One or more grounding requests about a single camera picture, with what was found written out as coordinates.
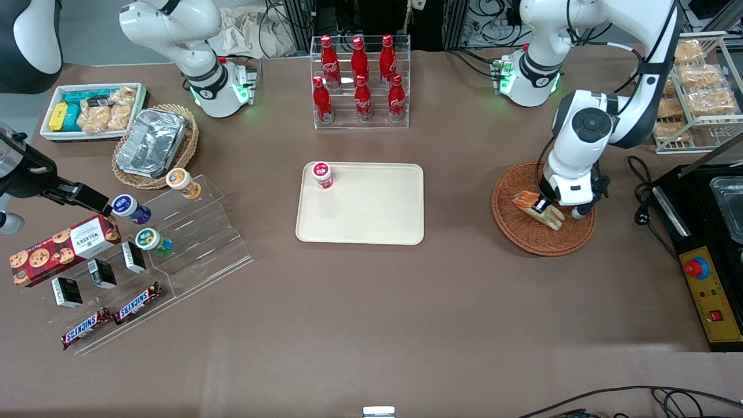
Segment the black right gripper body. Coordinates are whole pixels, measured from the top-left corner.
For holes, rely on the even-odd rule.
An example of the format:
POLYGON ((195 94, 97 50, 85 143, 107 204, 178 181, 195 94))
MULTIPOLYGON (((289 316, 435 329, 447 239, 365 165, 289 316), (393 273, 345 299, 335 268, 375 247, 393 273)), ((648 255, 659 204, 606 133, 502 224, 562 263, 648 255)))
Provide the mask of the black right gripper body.
POLYGON ((18 198, 54 188, 56 163, 26 143, 27 135, 1 124, 1 192, 18 198))

